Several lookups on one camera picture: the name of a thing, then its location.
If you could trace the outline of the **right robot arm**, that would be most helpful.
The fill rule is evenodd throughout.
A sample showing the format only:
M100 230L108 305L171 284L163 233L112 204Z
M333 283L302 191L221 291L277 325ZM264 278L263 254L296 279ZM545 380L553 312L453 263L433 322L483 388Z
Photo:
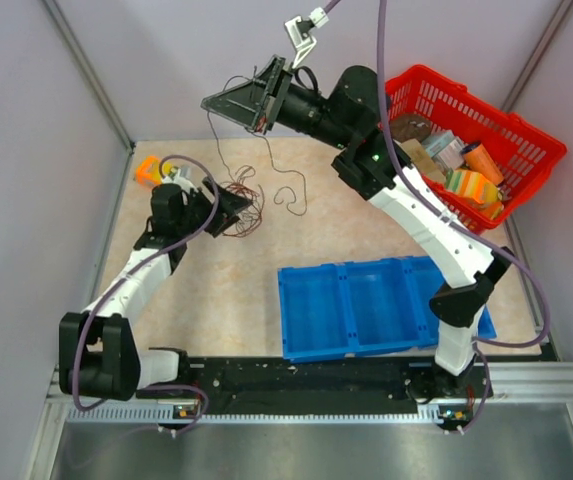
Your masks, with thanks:
M298 76L310 71L274 56L251 79L205 97L201 106L252 134L280 124L339 149L332 162L338 177L400 225L444 278L429 302L439 321L433 365L429 374L408 380L407 394L422 403L459 394L470 380L481 315L510 266L508 251L459 233L460 222L412 162L387 145L387 104L379 98L375 71L346 68L329 96L304 87Z

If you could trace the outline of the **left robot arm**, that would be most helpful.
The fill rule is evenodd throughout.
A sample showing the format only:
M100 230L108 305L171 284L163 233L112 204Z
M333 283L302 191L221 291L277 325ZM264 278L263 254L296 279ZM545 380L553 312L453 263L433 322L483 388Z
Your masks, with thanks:
M192 387L185 351L143 350L133 325L159 286L173 275L187 243L201 232L217 237L235 225L251 200L209 179L196 187L186 179L152 190L151 214L130 257L105 292L59 324L59 386L76 397L128 400L159 384L171 396Z

